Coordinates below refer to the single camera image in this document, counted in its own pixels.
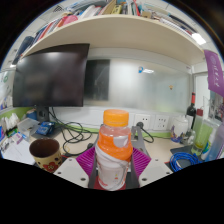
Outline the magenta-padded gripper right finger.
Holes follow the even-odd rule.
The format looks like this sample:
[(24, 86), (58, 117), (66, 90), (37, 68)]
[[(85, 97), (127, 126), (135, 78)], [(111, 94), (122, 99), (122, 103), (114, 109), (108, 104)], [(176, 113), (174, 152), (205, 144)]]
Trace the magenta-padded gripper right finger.
[(134, 148), (131, 168), (127, 174), (127, 189), (146, 186), (172, 173), (173, 171), (158, 158), (151, 158), (139, 149)]

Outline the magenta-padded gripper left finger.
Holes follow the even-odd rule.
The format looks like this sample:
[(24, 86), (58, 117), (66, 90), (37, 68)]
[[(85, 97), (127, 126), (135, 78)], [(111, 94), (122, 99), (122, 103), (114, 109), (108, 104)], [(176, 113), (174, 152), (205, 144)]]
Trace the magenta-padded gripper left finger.
[(93, 189), (97, 176), (95, 148), (88, 149), (77, 158), (67, 158), (54, 174), (80, 187)]

